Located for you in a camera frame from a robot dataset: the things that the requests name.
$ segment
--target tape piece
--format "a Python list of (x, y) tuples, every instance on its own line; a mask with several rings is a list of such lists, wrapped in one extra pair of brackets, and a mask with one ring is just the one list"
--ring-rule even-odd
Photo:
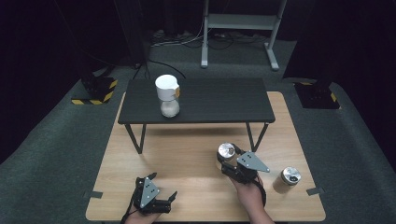
[(88, 192), (88, 191), (85, 191), (84, 195), (82, 197), (83, 198), (97, 198), (97, 199), (101, 199), (102, 195), (103, 195), (103, 192), (98, 192), (98, 191)]
[(306, 191), (306, 193), (308, 193), (309, 196), (315, 195), (315, 194), (322, 194), (322, 193), (324, 193), (324, 189), (323, 188), (308, 189)]

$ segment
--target black tabletop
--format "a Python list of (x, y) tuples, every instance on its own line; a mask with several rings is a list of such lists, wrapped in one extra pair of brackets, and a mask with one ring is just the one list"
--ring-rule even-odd
[(234, 123), (275, 121), (260, 78), (179, 79), (180, 112), (173, 118), (161, 113), (154, 80), (130, 80), (119, 124)]

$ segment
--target white container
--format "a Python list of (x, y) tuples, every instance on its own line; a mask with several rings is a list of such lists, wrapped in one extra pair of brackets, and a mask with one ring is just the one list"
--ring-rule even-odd
[(178, 97), (180, 87), (177, 79), (171, 75), (162, 75), (155, 80), (158, 99), (160, 100), (161, 112), (167, 118), (172, 118), (180, 111)]

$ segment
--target white metal stand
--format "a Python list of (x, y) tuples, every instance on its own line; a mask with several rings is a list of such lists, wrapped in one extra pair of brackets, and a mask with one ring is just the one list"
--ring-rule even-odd
[(283, 11), (287, 0), (281, 0), (279, 10), (274, 16), (260, 15), (237, 15), (237, 14), (209, 14), (209, 0), (205, 0), (205, 20), (204, 20), (204, 42), (202, 45), (201, 67), (207, 68), (207, 32), (209, 28), (221, 29), (249, 29), (249, 30), (271, 30), (269, 43), (264, 44), (268, 59), (273, 70), (277, 71), (275, 54), (273, 52), (276, 33), (282, 20)]

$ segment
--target human hand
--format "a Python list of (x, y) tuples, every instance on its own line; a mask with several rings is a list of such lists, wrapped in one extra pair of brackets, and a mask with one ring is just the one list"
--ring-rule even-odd
[(131, 215), (128, 216), (128, 218), (125, 221), (125, 224), (151, 224), (157, 218), (162, 214), (162, 213), (153, 213), (153, 214), (148, 214), (148, 215), (143, 215), (137, 209), (132, 205), (131, 209), (129, 210), (129, 213)]
[[(236, 193), (239, 202), (245, 207), (250, 223), (256, 224), (272, 224), (274, 221), (268, 216), (262, 204), (262, 193), (258, 186), (253, 183), (241, 184), (236, 180), (230, 178), (231, 182), (236, 188)], [(262, 180), (259, 176), (256, 179), (260, 184)]]

